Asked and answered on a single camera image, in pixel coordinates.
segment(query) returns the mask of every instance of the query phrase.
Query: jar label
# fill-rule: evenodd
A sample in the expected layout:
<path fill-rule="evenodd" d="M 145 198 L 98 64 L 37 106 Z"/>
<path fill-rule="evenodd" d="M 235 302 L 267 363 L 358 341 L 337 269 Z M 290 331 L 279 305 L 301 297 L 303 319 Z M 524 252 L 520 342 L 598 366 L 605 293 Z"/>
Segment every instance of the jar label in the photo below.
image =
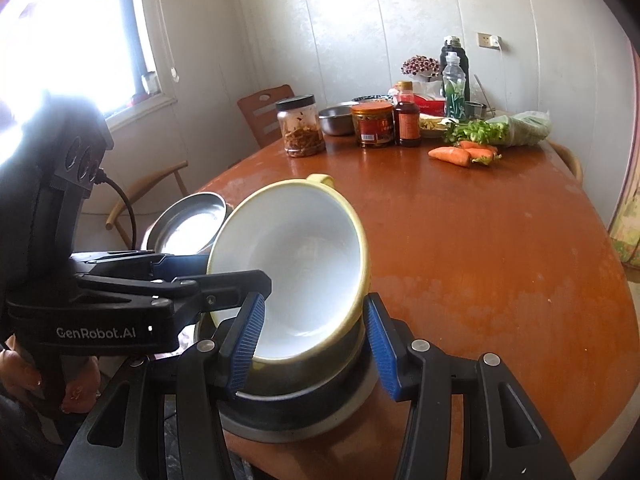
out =
<path fill-rule="evenodd" d="M 371 144 L 385 144 L 392 139 L 391 124 L 387 119 L 361 120 L 360 139 Z"/>
<path fill-rule="evenodd" d="M 420 137 L 420 115 L 398 114 L 401 139 L 418 139 Z"/>

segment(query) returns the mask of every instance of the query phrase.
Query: wooden table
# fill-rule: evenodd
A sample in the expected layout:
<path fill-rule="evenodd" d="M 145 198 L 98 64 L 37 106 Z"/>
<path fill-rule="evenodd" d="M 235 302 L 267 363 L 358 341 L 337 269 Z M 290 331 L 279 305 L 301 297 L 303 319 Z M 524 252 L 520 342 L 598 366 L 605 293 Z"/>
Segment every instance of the wooden table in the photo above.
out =
<path fill-rule="evenodd" d="M 639 378 L 636 316 L 607 232 L 546 143 L 504 150 L 491 168 L 459 168 L 427 150 L 363 150 L 343 137 L 295 159 L 279 141 L 204 190 L 237 205 L 272 182 L 330 174 L 362 220 L 371 290 L 391 316 L 449 354 L 497 353 L 571 461 L 612 424 Z M 449 478 L 460 474 L 461 406 Z M 226 440 L 280 480 L 388 480 L 407 413 L 377 385 L 347 422 L 316 438 Z"/>

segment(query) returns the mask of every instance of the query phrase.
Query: chair backrest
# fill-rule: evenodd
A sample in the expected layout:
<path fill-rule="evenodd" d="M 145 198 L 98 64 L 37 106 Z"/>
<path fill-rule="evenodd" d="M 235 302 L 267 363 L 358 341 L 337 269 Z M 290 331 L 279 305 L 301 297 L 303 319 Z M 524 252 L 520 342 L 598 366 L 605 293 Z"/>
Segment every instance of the chair backrest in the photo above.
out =
<path fill-rule="evenodd" d="M 168 168 L 164 168 L 164 170 L 159 170 L 154 173 L 150 173 L 147 176 L 144 176 L 139 180 L 135 181 L 126 191 L 127 198 L 131 202 L 131 205 L 135 204 L 138 200 L 140 200 L 143 196 L 145 196 L 149 191 L 151 191 L 151 189 L 153 189 L 161 180 L 165 179 L 171 174 L 175 177 L 175 181 L 178 184 L 178 188 L 180 189 L 180 193 L 182 194 L 182 196 L 183 197 L 188 196 L 189 192 L 187 191 L 187 188 L 184 185 L 184 182 L 182 180 L 182 177 L 180 176 L 180 173 L 178 173 L 178 171 L 182 170 L 183 168 L 186 168 L 188 165 L 189 165 L 189 162 L 187 160 L 184 160 L 176 164 L 175 166 L 170 166 Z M 130 249 L 131 238 L 129 237 L 129 234 L 125 231 L 122 224 L 120 224 L 120 221 L 118 220 L 118 217 L 121 215 L 121 213 L 125 209 L 126 209 L 126 206 L 124 205 L 124 202 L 122 200 L 118 200 L 116 204 L 113 206 L 113 209 L 111 209 L 111 212 L 109 213 L 109 216 L 107 218 L 107 221 L 104 224 L 104 227 L 105 229 L 107 229 L 107 231 L 110 231 L 115 227 L 120 234 L 120 238 L 122 238 L 122 241 L 127 246 L 127 249 Z"/>
<path fill-rule="evenodd" d="M 558 144 L 557 142 L 553 142 L 552 140 L 549 141 L 549 144 L 551 144 L 551 147 L 569 168 L 569 171 L 571 171 L 575 179 L 578 181 L 578 184 L 582 185 L 584 173 L 582 172 L 582 164 L 580 163 L 580 159 L 575 155 L 574 152 L 572 152 L 568 147 L 563 146 L 562 144 Z"/>
<path fill-rule="evenodd" d="M 289 85 L 282 85 L 261 90 L 238 101 L 238 108 L 261 148 L 269 146 L 282 137 L 274 103 L 293 95 Z"/>

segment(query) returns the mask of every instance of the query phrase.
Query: black cable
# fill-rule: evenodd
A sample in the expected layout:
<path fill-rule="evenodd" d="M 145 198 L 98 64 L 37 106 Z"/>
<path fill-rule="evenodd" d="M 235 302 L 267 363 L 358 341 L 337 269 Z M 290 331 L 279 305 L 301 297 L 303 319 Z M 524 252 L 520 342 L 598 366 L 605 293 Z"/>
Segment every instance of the black cable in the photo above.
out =
<path fill-rule="evenodd" d="M 122 188 L 118 186 L 113 180 L 111 180 L 102 168 L 98 168 L 97 173 L 95 174 L 95 183 L 96 184 L 109 184 L 109 186 L 113 187 L 116 190 L 116 193 L 120 195 L 120 198 L 124 202 L 124 205 L 127 207 L 127 211 L 129 211 L 129 218 L 131 218 L 131 250 L 136 250 L 136 242 L 138 238 L 138 229 L 136 227 L 136 215 L 133 212 L 133 206 L 131 202 L 127 198 L 127 195 L 124 193 Z"/>

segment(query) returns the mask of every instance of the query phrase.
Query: human hand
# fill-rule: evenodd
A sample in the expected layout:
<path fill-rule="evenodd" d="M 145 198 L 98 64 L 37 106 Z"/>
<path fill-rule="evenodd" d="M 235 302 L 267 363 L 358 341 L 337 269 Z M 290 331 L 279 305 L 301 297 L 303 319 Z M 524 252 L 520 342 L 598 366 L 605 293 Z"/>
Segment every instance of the human hand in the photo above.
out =
<path fill-rule="evenodd" d="M 42 384 L 40 372 L 16 351 L 15 338 L 7 341 L 10 350 L 0 353 L 0 381 L 5 389 L 24 404 L 31 406 L 26 391 L 35 392 Z M 65 397 L 60 404 L 64 413 L 87 413 L 95 404 L 100 387 L 98 359 L 89 357 L 76 377 L 66 384 Z"/>

